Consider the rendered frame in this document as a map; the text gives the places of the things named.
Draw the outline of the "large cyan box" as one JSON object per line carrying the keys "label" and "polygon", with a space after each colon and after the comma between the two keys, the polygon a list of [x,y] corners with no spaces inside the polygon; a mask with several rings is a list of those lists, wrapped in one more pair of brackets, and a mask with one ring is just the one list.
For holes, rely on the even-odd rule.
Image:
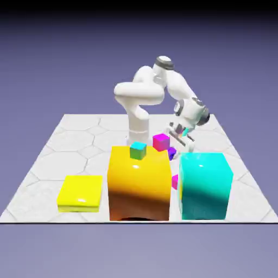
{"label": "large cyan box", "polygon": [[223,153],[182,153],[179,209],[183,220],[224,220],[233,171]]}

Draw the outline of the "large flat yellow box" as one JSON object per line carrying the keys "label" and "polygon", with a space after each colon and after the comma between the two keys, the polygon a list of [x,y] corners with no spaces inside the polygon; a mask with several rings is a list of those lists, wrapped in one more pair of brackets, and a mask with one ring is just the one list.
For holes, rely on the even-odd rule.
{"label": "large flat yellow box", "polygon": [[59,212],[99,212],[103,177],[67,175],[56,199]]}

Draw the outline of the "small green cube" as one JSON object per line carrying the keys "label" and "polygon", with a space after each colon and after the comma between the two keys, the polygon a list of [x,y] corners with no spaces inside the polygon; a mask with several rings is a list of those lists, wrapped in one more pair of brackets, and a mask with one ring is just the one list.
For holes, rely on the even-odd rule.
{"label": "small green cube", "polygon": [[136,160],[142,160],[146,156],[147,145],[142,142],[134,142],[130,146],[130,157]]}

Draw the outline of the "large orange box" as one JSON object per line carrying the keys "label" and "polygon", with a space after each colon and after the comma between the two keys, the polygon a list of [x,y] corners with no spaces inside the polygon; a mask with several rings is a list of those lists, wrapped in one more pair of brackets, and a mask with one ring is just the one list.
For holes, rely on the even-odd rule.
{"label": "large orange box", "polygon": [[107,183],[111,221],[169,220],[172,172],[168,151],[147,146],[147,155],[137,160],[130,157],[130,147],[113,146]]}

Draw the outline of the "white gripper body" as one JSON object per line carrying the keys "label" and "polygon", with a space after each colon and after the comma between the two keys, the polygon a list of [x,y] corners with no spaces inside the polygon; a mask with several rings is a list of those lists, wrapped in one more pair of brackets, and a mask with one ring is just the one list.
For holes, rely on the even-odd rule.
{"label": "white gripper body", "polygon": [[193,139],[187,135],[181,136],[180,134],[177,134],[171,127],[167,127],[165,131],[170,138],[170,146],[174,147],[176,150],[186,150],[188,144],[194,145]]}

